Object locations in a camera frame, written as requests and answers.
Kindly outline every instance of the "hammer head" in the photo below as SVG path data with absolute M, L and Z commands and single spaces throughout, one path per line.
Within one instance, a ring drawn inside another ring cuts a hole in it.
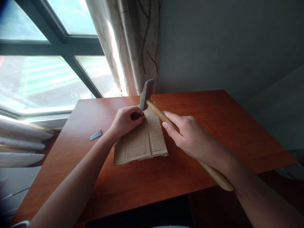
M 153 89 L 154 79 L 150 79 L 146 81 L 145 86 L 140 94 L 140 103 L 139 107 L 141 110 L 145 111 L 148 108 L 146 100 L 151 97 L 152 89 Z

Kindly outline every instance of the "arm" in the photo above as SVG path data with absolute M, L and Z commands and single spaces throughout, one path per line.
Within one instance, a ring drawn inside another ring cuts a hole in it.
M 136 113 L 136 120 L 131 114 Z M 142 123 L 138 107 L 119 109 L 110 129 L 44 203 L 29 227 L 73 227 L 85 208 L 100 170 L 116 140 Z
M 194 117 L 165 114 L 180 129 L 178 133 L 173 126 L 163 123 L 176 145 L 227 177 L 254 227 L 304 227 L 303 216 L 208 134 Z

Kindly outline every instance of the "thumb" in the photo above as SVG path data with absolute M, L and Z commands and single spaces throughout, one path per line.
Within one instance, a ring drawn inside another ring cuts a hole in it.
M 166 129 L 166 131 L 168 132 L 169 136 L 170 136 L 175 142 L 177 142 L 177 141 L 179 141 L 179 140 L 181 139 L 181 137 L 182 137 L 181 134 L 178 133 L 178 131 L 175 130 L 175 128 L 174 128 L 171 124 L 169 124 L 169 123 L 167 123 L 167 122 L 163 122 L 163 123 L 162 123 L 162 126 Z

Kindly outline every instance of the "fingernail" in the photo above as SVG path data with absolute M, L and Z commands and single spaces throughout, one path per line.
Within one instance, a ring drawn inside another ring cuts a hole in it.
M 162 126 L 163 126 L 165 129 L 167 129 L 168 124 L 167 124 L 166 122 L 163 122 L 163 123 L 162 123 Z

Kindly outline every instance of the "window pane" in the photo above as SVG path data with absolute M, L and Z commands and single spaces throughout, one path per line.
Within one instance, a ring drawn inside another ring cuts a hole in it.
M 0 106 L 19 114 L 72 110 L 94 98 L 61 56 L 0 56 Z
M 46 37 L 14 0 L 8 0 L 0 17 L 0 39 L 47 41 Z
M 47 0 L 69 35 L 97 35 L 85 0 Z
M 75 56 L 91 77 L 103 97 L 120 97 L 108 62 L 104 56 Z

